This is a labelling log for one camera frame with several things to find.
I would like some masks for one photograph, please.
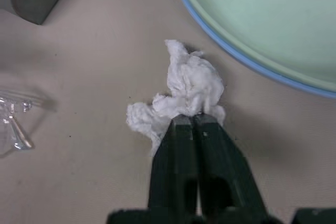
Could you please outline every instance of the beige table surface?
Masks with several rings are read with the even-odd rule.
[[[151,144],[125,111],[167,90],[165,39],[206,51],[225,80],[225,127],[273,214],[336,206],[335,101],[241,65],[181,0],[60,0],[43,26],[0,11],[0,84],[56,108],[24,116],[34,150],[0,159],[1,224],[104,223],[113,209],[145,207]]]

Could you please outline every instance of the white tissue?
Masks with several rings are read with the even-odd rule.
[[[179,114],[194,116],[200,112],[217,118],[223,125],[225,111],[217,105],[224,86],[216,69],[203,52],[188,54],[177,40],[165,41],[170,53],[167,86],[171,96],[157,94],[152,105],[142,102],[127,107],[127,124],[152,140],[154,155],[168,129],[171,119]]]

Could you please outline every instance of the green plate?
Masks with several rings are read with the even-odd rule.
[[[334,0],[189,0],[218,35],[266,68],[336,91]]]

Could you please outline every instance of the blue rim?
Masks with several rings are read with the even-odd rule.
[[[324,97],[328,98],[336,98],[336,92],[318,89],[306,84],[303,84],[298,81],[294,81],[290,78],[284,77],[278,73],[275,73],[258,63],[252,61],[248,57],[246,57],[244,54],[239,52],[237,49],[235,49],[233,46],[231,46],[229,43],[224,41],[222,38],[220,38],[219,35],[217,35],[215,32],[211,30],[211,28],[208,27],[208,25],[202,20],[202,18],[198,15],[198,13],[194,10],[194,7],[189,2],[189,0],[182,0],[183,4],[191,14],[191,16],[196,20],[196,22],[202,27],[202,29],[215,41],[217,42],[225,51],[227,51],[230,55],[232,55],[235,59],[242,62],[243,64],[247,65],[248,67],[252,68],[253,70],[263,74],[264,76],[267,76],[269,78],[272,78],[276,81],[279,81],[281,83],[287,84],[289,86],[292,86],[294,88],[313,93],[318,94]]]

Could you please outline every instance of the clear plastic object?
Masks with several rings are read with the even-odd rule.
[[[18,112],[27,112],[32,107],[29,100],[14,101],[8,98],[0,97],[0,124],[6,130],[0,141],[10,143],[18,150],[28,150],[33,148],[33,144],[26,136],[21,125],[18,123],[15,114]]]

